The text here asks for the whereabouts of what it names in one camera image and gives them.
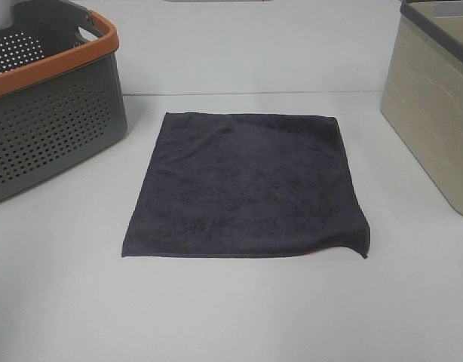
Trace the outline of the dark grey towel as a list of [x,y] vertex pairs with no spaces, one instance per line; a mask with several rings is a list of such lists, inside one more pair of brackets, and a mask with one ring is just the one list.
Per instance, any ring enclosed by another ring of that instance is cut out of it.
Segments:
[[338,121],[167,113],[122,256],[274,258],[334,247],[367,256]]

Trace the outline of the grey perforated basket orange rim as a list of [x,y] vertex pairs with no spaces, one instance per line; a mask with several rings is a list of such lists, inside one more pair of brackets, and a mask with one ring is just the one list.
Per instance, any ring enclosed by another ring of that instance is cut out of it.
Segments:
[[120,141],[115,26],[70,1],[15,1],[0,27],[0,202]]

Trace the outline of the beige bin grey rim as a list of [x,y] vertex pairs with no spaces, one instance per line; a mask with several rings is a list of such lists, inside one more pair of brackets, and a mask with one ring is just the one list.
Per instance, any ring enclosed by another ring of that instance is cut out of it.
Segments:
[[463,215],[463,1],[404,1],[380,110]]

